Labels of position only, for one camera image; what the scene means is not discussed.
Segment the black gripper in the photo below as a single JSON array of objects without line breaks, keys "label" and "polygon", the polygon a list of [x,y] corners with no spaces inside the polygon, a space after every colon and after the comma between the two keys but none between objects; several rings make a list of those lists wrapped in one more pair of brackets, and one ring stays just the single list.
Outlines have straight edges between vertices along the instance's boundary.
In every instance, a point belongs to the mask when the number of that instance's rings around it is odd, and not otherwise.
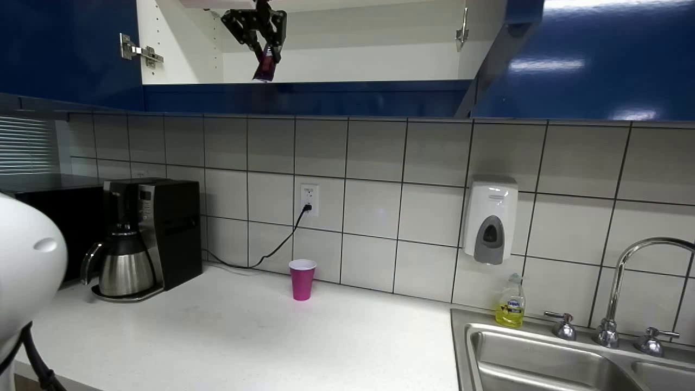
[{"label": "black gripper", "polygon": [[263,38],[274,63],[281,63],[282,41],[286,38],[286,13],[272,9],[270,0],[256,0],[252,9],[227,9],[222,25],[238,44],[247,44],[256,62],[263,63],[263,49],[256,41]]}]

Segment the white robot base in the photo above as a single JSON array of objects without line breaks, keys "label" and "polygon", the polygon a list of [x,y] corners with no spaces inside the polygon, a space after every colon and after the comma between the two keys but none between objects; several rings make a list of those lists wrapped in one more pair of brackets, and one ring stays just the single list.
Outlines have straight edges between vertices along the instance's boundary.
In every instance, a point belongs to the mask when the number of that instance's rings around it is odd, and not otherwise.
[{"label": "white robot base", "polygon": [[66,268],[59,226],[35,207],[0,197],[0,391],[15,391],[20,333],[53,303]]}]

